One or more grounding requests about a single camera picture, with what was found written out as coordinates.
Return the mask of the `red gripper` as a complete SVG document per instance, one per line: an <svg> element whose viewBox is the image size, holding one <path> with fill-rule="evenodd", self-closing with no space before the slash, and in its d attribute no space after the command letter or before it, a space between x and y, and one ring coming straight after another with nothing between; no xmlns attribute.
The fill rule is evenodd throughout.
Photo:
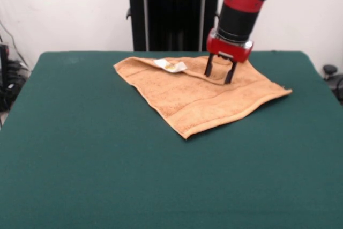
<svg viewBox="0 0 343 229"><path fill-rule="evenodd" d="M211 75L214 55L232 58L234 60L232 61L232 67L228 71L225 79L225 84L230 84L233 79L237 62L244 63L249 58L252 48L253 41L248 40L243 43L227 41L223 37L219 36L216 28L212 28L207 36L206 41L206 49L210 54L204 75L206 77Z"/></svg>

